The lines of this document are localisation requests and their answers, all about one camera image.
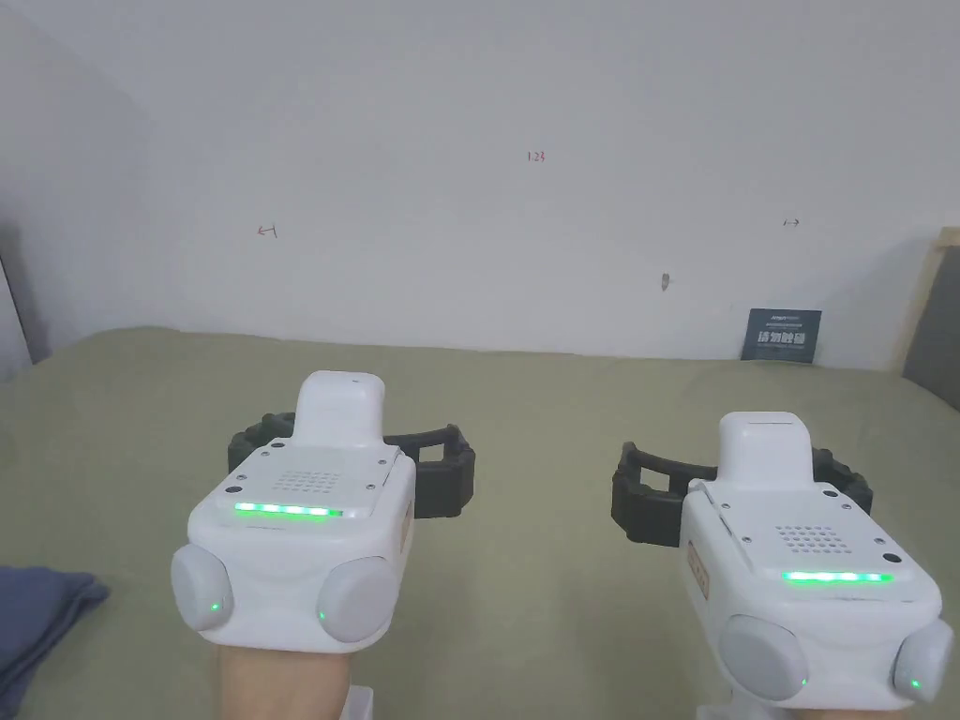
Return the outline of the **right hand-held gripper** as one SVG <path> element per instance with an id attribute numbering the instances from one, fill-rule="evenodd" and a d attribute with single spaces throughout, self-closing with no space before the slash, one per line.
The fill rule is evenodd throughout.
<path id="1" fill-rule="evenodd" d="M 864 476 L 813 449 L 789 412 L 730 412 L 719 437 L 718 470 L 626 442 L 612 476 L 611 517 L 629 541 L 680 542 L 684 587 L 731 689 L 697 718 L 933 701 L 954 633 L 936 582 L 869 516 Z"/>

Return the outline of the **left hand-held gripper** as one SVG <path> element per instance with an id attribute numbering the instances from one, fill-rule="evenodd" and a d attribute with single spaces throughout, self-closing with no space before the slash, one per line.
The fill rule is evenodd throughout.
<path id="1" fill-rule="evenodd" d="M 390 628 L 416 519 L 456 518 L 476 454 L 455 425 L 383 436 L 384 385 L 317 371 L 295 412 L 235 433 L 227 477 L 191 511 L 172 556 L 184 622 L 206 641 L 351 654 Z M 370 719 L 353 682 L 339 719 Z"/>

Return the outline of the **person's left hand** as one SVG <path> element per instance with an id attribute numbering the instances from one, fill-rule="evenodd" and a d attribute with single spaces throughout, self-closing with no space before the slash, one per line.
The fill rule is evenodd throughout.
<path id="1" fill-rule="evenodd" d="M 217 650 L 219 719 L 339 719 L 351 654 Z"/>

